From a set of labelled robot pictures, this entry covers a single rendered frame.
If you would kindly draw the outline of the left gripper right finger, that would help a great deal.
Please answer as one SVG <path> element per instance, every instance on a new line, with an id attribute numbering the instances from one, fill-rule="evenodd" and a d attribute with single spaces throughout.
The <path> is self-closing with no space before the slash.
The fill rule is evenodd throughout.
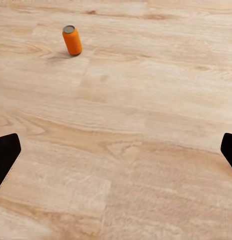
<path id="1" fill-rule="evenodd" d="M 232 166 L 232 133 L 224 134 L 220 150 Z"/>

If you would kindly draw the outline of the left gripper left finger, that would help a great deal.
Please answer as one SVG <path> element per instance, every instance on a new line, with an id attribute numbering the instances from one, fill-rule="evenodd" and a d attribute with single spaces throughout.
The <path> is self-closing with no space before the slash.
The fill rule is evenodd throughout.
<path id="1" fill-rule="evenodd" d="M 0 137 L 0 185 L 21 152 L 17 133 Z"/>

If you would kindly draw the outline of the can of soda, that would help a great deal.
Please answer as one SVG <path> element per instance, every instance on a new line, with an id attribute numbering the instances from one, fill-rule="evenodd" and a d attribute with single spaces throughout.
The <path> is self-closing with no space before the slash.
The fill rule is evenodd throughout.
<path id="1" fill-rule="evenodd" d="M 83 48 L 78 30 L 73 25 L 68 25 L 63 28 L 62 35 L 69 54 L 73 56 L 79 55 L 82 52 Z"/>

